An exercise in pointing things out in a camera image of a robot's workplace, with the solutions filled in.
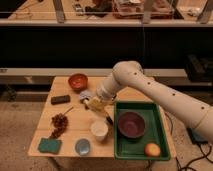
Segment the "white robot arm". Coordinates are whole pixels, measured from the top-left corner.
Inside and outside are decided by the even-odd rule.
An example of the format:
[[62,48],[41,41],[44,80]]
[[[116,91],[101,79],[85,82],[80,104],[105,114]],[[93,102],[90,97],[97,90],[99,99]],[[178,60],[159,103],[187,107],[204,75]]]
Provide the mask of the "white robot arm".
[[213,143],[213,106],[148,78],[137,61],[116,63],[112,72],[97,86],[96,97],[109,101],[125,87],[142,92]]

